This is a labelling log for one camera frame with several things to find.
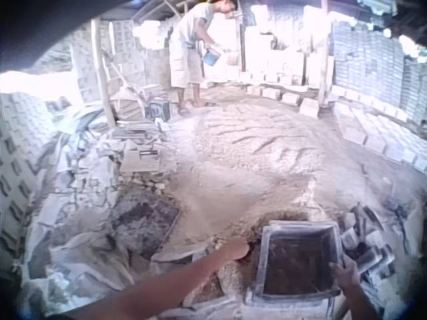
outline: shorts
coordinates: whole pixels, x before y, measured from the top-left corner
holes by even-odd
[[[186,88],[188,83],[201,83],[201,58],[197,51],[179,40],[169,43],[172,87]]]

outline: wooden post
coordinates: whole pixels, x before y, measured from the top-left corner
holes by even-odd
[[[101,95],[101,101],[104,106],[105,116],[107,116],[108,126],[111,129],[114,128],[116,124],[113,109],[111,108],[111,105],[109,103],[107,78],[105,76],[105,70],[102,65],[101,32],[99,30],[99,24],[99,18],[94,18],[91,20],[93,63],[95,64],[99,94]]]
[[[322,10],[326,16],[326,21],[329,23],[329,1],[322,0]],[[322,40],[322,52],[321,52],[321,61],[320,61],[320,89],[318,102],[321,107],[325,102],[326,88],[327,88],[327,75],[328,75],[328,58],[329,58],[329,33],[324,35]]]
[[[181,13],[178,11],[178,9],[176,9],[175,5],[171,4],[169,0],[163,0],[166,5],[171,8],[171,10],[180,18],[182,18]]]

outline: blue bucket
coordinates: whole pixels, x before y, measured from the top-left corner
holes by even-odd
[[[204,63],[211,67],[215,65],[216,61],[220,58],[220,54],[212,49],[208,49],[203,57]]]

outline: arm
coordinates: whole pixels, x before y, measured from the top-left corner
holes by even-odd
[[[353,320],[377,320],[379,319],[375,309],[360,286],[360,277],[356,262],[344,256],[346,268],[339,265],[331,265],[332,272],[338,280],[342,293],[347,299],[348,307]]]
[[[207,34],[207,31],[205,30],[205,19],[203,18],[197,18],[197,21],[195,22],[195,33],[197,36],[203,40],[204,43],[207,43],[209,45],[214,45],[215,41],[210,37],[210,35]]]
[[[219,250],[185,267],[138,283],[111,297],[66,313],[76,320],[139,320],[177,307],[212,273],[248,252],[244,239],[233,239]]]

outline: standing man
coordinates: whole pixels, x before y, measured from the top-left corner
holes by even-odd
[[[201,107],[200,83],[202,81],[201,59],[195,49],[196,41],[202,40],[205,47],[220,47],[206,32],[214,13],[227,14],[237,10],[238,0],[217,0],[215,3],[200,3],[191,9],[173,30],[170,43],[171,84],[178,93],[178,113],[187,115],[184,107],[184,91],[190,83],[194,93],[194,107]]]

